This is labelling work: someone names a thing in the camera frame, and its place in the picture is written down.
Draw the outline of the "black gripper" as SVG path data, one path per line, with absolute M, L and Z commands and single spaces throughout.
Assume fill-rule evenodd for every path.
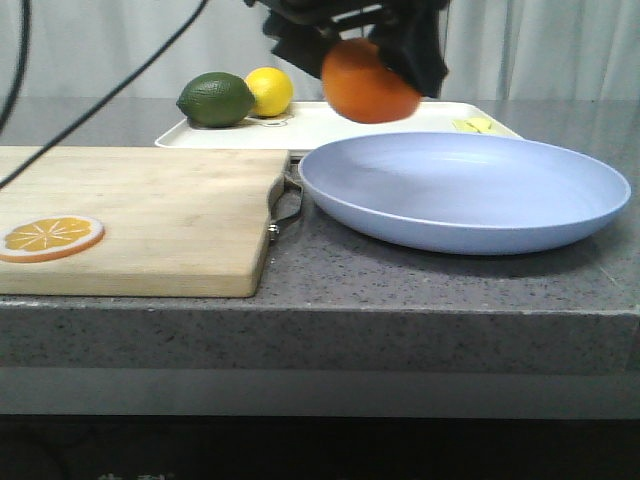
M 262 32 L 272 53 L 319 79 L 339 32 L 370 26 L 379 57 L 424 97 L 438 98 L 448 68 L 440 13 L 449 1 L 260 1 L 269 10 Z

